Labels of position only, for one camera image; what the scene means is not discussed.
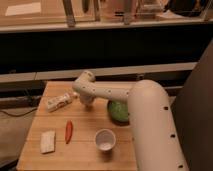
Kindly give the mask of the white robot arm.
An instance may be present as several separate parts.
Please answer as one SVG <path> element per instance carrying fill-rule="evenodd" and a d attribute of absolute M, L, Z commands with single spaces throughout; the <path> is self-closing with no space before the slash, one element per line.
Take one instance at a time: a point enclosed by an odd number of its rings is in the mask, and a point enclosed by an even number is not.
<path fill-rule="evenodd" d="M 98 84 L 90 71 L 73 82 L 83 104 L 96 97 L 126 103 L 138 171 L 190 171 L 165 89 L 153 80 L 128 87 Z"/>

